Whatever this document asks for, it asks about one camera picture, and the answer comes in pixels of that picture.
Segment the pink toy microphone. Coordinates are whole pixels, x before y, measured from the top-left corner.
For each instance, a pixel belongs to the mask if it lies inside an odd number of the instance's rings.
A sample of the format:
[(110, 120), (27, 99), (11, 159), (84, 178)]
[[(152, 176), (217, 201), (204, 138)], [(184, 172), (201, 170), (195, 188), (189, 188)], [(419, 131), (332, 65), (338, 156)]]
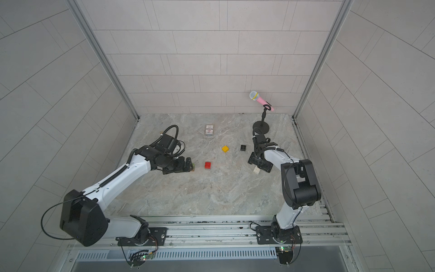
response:
[(251, 91), (249, 97), (251, 100), (258, 102), (262, 106), (267, 105), (270, 108), (270, 111), (272, 112), (275, 111), (273, 106), (270, 103), (268, 103), (265, 99), (261, 98), (260, 94), (257, 91)]

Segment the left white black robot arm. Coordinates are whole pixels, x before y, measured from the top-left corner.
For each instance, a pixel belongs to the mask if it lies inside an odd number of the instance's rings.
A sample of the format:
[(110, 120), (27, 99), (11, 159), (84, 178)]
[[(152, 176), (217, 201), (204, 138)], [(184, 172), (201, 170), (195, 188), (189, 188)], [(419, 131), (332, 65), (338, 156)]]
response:
[(167, 229), (150, 228), (148, 222), (137, 215), (109, 217), (105, 215), (111, 202), (132, 183), (151, 171), (164, 175), (194, 170), (191, 158), (183, 157), (185, 143), (178, 136), (168, 135), (177, 125), (169, 126), (150, 145), (133, 149), (124, 165), (96, 184), (82, 190), (71, 190), (60, 203), (60, 229), (85, 247), (101, 239), (115, 239), (120, 247), (163, 245)]

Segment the right circuit board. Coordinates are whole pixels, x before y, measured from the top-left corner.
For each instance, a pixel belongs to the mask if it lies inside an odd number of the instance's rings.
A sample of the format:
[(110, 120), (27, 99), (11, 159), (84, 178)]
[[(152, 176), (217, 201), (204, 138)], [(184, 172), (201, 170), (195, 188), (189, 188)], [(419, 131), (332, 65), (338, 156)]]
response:
[(292, 247), (276, 247), (275, 252), (280, 265), (290, 266), (295, 260), (295, 249)]

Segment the aluminium rail frame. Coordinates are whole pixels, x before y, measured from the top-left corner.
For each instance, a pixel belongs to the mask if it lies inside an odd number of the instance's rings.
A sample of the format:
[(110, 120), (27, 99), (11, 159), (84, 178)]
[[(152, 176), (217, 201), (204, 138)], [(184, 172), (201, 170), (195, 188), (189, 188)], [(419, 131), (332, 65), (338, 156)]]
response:
[(157, 250), (147, 261), (181, 260), (248, 260), (276, 259), (276, 247), (292, 247), (296, 259), (308, 249), (338, 248), (345, 256), (351, 239), (342, 223), (333, 223), (328, 215), (300, 215), (297, 226), (302, 234), (302, 244), (257, 243), (256, 226), (270, 226), (265, 216), (176, 216), (149, 217), (151, 227), (168, 229), (163, 246), (120, 247), (115, 239), (102, 239), (85, 247), (72, 243), (66, 247), (69, 260), (79, 261), (129, 261), (140, 250)]

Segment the black microphone stand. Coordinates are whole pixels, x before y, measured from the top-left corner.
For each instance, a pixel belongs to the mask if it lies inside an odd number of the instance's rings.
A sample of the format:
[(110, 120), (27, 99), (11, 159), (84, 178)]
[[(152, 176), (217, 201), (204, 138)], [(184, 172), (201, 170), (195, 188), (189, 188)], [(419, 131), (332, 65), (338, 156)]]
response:
[(253, 124), (253, 134), (266, 134), (270, 130), (269, 124), (265, 121), (267, 111), (271, 111), (272, 106), (269, 104), (263, 105), (263, 113), (260, 121), (256, 121)]

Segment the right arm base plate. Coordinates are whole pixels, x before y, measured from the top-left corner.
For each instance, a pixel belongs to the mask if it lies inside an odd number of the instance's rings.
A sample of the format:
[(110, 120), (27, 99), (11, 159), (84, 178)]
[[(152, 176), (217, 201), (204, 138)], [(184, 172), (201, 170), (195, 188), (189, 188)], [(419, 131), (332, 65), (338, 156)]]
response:
[(299, 226), (282, 230), (279, 227), (256, 226), (257, 243), (259, 245), (272, 244), (302, 244), (302, 234)]

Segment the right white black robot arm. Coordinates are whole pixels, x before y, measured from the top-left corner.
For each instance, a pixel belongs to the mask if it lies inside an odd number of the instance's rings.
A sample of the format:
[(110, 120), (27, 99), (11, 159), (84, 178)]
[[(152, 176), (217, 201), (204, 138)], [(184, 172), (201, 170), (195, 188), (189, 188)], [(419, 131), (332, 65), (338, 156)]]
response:
[(296, 221), (300, 214), (322, 197), (313, 163), (309, 159), (297, 159), (272, 142), (264, 134), (253, 133), (254, 151), (248, 160), (261, 171), (271, 172), (276, 167), (281, 173), (284, 204), (274, 215), (266, 232), (256, 231), (268, 243), (300, 244), (300, 230)]

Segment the left circuit board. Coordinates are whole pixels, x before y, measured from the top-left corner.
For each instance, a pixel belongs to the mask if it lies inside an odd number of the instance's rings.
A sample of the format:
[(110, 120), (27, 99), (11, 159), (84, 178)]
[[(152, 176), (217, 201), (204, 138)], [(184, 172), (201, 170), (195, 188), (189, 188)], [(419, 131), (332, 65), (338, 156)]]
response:
[(156, 252), (157, 250), (140, 250), (138, 252), (135, 252), (129, 257), (129, 265), (131, 267), (140, 267), (147, 260), (153, 259), (156, 256)]

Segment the circuit board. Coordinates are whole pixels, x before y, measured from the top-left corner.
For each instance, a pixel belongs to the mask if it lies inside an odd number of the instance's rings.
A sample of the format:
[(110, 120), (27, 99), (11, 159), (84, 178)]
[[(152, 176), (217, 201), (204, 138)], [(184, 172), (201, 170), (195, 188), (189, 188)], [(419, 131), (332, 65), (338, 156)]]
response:
[(156, 252), (157, 250), (140, 250), (138, 252), (135, 252), (129, 257), (129, 265), (131, 267), (140, 267), (147, 260), (153, 259), (156, 256)]
[(295, 249), (292, 247), (276, 247), (275, 252), (280, 265), (290, 266), (295, 260)]

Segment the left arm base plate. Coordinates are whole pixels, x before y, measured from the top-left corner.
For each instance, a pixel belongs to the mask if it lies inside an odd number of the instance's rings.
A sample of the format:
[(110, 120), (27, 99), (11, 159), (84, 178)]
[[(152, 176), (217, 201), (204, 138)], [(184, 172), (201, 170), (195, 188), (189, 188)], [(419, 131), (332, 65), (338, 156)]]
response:
[(133, 238), (116, 238), (117, 245), (123, 247), (163, 246), (168, 229), (151, 227), (139, 230)]

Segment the red white card box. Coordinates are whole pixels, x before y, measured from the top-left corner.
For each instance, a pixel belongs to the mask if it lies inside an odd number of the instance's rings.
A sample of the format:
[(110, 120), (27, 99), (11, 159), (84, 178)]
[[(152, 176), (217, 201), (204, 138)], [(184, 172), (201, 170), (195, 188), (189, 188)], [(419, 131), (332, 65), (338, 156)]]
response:
[(205, 127), (205, 136), (213, 136), (214, 135), (214, 125), (207, 124)]

